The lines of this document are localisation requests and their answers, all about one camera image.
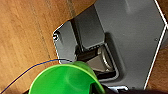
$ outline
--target green bowl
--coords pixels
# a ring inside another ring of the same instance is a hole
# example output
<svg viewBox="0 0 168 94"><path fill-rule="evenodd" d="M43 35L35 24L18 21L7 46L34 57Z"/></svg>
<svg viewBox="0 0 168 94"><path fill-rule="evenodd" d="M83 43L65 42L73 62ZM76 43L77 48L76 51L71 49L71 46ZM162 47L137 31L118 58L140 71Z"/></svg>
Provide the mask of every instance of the green bowl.
<svg viewBox="0 0 168 94"><path fill-rule="evenodd" d="M29 94L90 94L91 84L99 94L105 94L93 70L86 63L76 61L43 70L34 79Z"/></svg>

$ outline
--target green cup rim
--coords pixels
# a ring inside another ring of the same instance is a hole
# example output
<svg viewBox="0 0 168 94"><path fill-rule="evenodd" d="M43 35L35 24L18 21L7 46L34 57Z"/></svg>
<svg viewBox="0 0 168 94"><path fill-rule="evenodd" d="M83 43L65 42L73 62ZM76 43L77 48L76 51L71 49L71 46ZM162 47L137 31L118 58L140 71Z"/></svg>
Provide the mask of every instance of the green cup rim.
<svg viewBox="0 0 168 94"><path fill-rule="evenodd" d="M53 66L50 66L46 69L44 69L42 72L40 72L36 78L33 80L31 86L30 86L30 90L29 90L29 94L31 93L31 88L33 87L34 83L36 82L36 80L43 74L45 73L46 71L52 69L52 68L56 68L56 67L73 67L73 68L76 68L76 69L79 69L81 71L83 71L84 73L88 74L95 82L96 84L98 85L99 87L99 90L101 91L102 94L105 94L105 91L104 91L104 88L102 87L102 85L99 83L98 79L96 77L94 77L93 74L91 74L90 72L88 72L87 70L79 67L79 66L76 66L76 65L73 65L72 63L70 64L58 64L58 65L53 65Z"/></svg>

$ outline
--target black cable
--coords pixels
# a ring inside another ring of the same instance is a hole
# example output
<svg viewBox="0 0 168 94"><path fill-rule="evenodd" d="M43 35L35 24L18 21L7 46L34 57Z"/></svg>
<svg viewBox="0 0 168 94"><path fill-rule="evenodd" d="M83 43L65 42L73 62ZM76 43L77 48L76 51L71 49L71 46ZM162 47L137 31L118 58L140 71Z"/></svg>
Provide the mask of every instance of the black cable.
<svg viewBox="0 0 168 94"><path fill-rule="evenodd" d="M2 94L3 92L5 92L13 83L15 83L20 77L22 77L26 72L28 72L30 69L38 66L38 65L42 65L48 62L52 62L52 61L68 61L68 62L72 62L70 60L67 59L53 59L53 60L49 60L49 61L45 61L36 65L33 65L32 67L28 68L26 71L24 71L21 75L19 75L15 80L13 80L0 94Z"/></svg>

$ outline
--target wooden floor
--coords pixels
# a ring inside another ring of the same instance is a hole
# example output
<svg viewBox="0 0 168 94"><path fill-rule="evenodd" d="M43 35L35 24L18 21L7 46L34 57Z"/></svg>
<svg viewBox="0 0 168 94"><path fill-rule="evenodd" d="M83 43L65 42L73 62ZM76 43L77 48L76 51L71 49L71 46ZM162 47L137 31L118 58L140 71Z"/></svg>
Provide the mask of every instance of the wooden floor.
<svg viewBox="0 0 168 94"><path fill-rule="evenodd" d="M1 0L0 91L32 65L57 58L53 31L94 2L95 0ZM151 89L168 90L168 86L164 84L168 84L167 56L168 50L160 51L149 81ZM54 64L58 62L37 66L4 94L23 93L39 72Z"/></svg>

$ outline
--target metal plate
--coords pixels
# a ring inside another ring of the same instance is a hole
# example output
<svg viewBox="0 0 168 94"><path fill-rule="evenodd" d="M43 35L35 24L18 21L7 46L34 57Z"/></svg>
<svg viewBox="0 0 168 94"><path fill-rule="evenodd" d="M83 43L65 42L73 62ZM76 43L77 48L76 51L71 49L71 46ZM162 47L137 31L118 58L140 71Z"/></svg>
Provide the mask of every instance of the metal plate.
<svg viewBox="0 0 168 94"><path fill-rule="evenodd" d="M165 31L165 24L155 2L98 0L94 6L97 12L94 11L94 14L99 17L105 42L119 71L117 79L103 79L100 82L107 86L143 89ZM89 12L81 14L87 17ZM58 30L63 41L54 41L59 58L74 60L77 43L70 22L66 22Z"/></svg>

